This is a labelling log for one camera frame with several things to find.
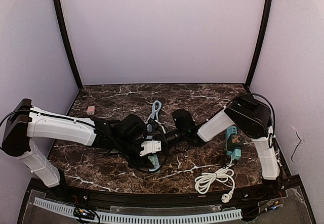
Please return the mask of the pink USB charger plug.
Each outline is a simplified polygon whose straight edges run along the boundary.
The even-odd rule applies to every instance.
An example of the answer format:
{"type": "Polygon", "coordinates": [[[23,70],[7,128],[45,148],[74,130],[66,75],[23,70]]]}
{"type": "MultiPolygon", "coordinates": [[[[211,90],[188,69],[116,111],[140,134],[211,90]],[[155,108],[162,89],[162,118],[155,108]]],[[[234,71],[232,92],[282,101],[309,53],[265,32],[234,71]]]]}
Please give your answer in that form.
{"type": "Polygon", "coordinates": [[[96,111],[95,106],[88,106],[88,107],[87,107],[86,114],[87,114],[87,115],[94,115],[94,114],[95,114],[95,111],[96,111]]]}

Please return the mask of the light blue power strip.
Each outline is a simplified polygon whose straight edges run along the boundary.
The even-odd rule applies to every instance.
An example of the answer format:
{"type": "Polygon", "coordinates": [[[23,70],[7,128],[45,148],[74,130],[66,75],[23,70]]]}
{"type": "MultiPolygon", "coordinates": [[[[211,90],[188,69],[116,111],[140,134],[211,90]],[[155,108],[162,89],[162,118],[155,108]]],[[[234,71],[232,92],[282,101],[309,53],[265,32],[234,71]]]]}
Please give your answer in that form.
{"type": "MultiPolygon", "coordinates": [[[[149,124],[147,126],[147,130],[149,132],[149,135],[147,136],[147,140],[151,140],[153,138],[153,136],[151,135],[151,133],[153,132],[153,128],[152,128],[152,125],[149,124]]],[[[151,163],[153,164],[153,168],[150,168],[149,169],[149,172],[153,172],[155,170],[157,170],[159,167],[160,167],[160,164],[159,164],[159,160],[158,160],[158,156],[157,154],[153,154],[153,155],[149,155],[148,156],[148,159],[151,161],[151,163]]]]}

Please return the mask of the teal power strip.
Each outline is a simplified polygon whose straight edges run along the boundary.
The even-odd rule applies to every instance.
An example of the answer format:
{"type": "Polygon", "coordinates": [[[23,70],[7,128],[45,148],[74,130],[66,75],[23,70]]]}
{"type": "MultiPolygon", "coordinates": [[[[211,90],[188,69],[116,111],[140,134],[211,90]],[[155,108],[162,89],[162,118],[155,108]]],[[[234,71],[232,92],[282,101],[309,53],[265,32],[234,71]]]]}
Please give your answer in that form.
{"type": "Polygon", "coordinates": [[[232,160],[239,160],[241,158],[241,148],[243,146],[242,138],[237,132],[235,126],[231,126],[225,131],[226,137],[226,155],[232,160]]]}

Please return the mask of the green dual USB charger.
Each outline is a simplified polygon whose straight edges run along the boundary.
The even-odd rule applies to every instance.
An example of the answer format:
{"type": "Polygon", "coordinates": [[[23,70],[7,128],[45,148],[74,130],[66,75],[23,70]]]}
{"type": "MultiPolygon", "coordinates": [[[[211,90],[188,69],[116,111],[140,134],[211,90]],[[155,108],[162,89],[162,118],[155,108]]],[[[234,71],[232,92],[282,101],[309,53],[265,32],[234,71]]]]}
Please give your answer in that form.
{"type": "Polygon", "coordinates": [[[148,159],[151,161],[153,165],[156,165],[156,158],[157,156],[155,154],[148,156],[148,159]]]}

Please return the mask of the dark green decorated charger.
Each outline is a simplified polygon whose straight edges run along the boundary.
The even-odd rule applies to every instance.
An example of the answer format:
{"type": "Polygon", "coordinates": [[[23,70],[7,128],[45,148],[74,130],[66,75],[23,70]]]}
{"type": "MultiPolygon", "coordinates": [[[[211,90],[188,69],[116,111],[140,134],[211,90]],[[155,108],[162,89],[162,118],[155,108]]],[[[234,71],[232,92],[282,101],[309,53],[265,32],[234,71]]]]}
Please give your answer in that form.
{"type": "Polygon", "coordinates": [[[243,139],[240,137],[240,135],[232,133],[229,138],[227,139],[227,149],[229,151],[233,151],[236,148],[241,148],[244,143],[243,139]]]}

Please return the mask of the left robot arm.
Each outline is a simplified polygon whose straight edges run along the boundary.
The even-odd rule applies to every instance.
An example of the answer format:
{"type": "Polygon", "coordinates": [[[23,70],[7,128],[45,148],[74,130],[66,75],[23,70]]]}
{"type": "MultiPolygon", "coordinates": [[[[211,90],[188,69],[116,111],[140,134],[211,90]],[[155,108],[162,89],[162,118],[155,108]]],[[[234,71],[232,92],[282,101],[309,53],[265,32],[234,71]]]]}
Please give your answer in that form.
{"type": "Polygon", "coordinates": [[[133,114],[122,121],[76,118],[44,111],[32,106],[30,99],[23,99],[1,124],[6,125],[1,150],[20,159],[48,188],[62,186],[65,177],[41,153],[34,138],[117,150],[135,168],[152,168],[148,155],[161,150],[161,142],[148,139],[146,124],[133,114]]]}

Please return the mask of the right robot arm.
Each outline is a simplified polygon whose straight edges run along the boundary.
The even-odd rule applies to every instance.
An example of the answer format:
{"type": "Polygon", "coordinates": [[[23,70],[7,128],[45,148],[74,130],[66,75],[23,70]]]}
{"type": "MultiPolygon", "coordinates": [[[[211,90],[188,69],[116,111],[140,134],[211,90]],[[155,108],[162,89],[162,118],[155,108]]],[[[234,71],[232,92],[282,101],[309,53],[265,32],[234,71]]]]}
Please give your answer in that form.
{"type": "Polygon", "coordinates": [[[278,178],[280,168],[273,146],[275,111],[265,96],[257,93],[238,95],[199,125],[184,109],[174,111],[172,117],[176,129],[166,133],[164,138],[169,147],[182,141],[201,147],[229,127],[237,126],[256,147],[263,179],[274,181],[278,178]]]}

